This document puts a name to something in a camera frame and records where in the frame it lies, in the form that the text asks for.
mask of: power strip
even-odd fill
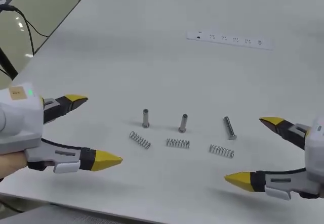
[[[232,46],[243,46],[250,48],[258,48],[263,50],[273,50],[272,43],[265,39],[243,38],[237,36],[230,36],[211,31],[195,31],[187,32],[187,39],[198,41],[206,41],[212,43],[230,44]]]

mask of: metal pin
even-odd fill
[[[234,134],[231,122],[229,121],[228,116],[224,117],[224,123],[226,125],[227,128],[227,133],[228,133],[228,139],[229,140],[235,140],[237,138],[237,136]]]
[[[143,128],[149,128],[150,123],[148,122],[148,109],[143,110]]]
[[[180,127],[178,129],[180,133],[185,133],[186,132],[187,119],[188,119],[188,115],[186,115],[186,114],[182,115],[181,124],[180,124]]]

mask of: metal spring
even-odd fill
[[[144,147],[145,149],[149,149],[151,146],[150,142],[148,142],[146,139],[142,138],[135,131],[132,131],[130,133],[130,138],[133,139],[134,141],[136,141],[141,147]]]
[[[233,158],[234,157],[234,151],[225,147],[220,147],[216,145],[211,145],[209,147],[209,152],[227,157],[227,158]]]
[[[178,147],[178,148],[189,148],[190,147],[190,141],[168,138],[167,139],[167,146],[168,147]]]

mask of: floor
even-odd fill
[[[64,19],[79,0],[13,0],[12,5],[18,7],[37,30],[50,34]],[[0,48],[8,56],[16,70],[20,72],[32,58],[28,32],[24,21],[14,12],[0,14]],[[35,49],[45,41],[45,38],[32,31]],[[10,79],[0,73],[0,89],[9,85]],[[20,209],[31,209],[41,203],[19,200],[17,198],[0,196],[9,204]],[[0,205],[0,218],[15,214]]]

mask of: table surface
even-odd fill
[[[248,193],[223,176],[304,166],[304,152],[258,118],[311,124],[323,112],[323,10],[324,0],[82,0],[14,84],[31,81],[43,97],[88,96],[47,124],[44,137],[124,161],[100,172],[24,169],[0,192],[173,224],[321,222],[322,199]],[[262,37],[274,48],[186,39],[200,29]],[[183,113],[187,132],[179,134]],[[236,141],[226,140],[225,115]],[[131,141],[132,130],[152,147]],[[190,140],[190,150],[166,147],[166,138]],[[210,154],[210,144],[235,157]]]

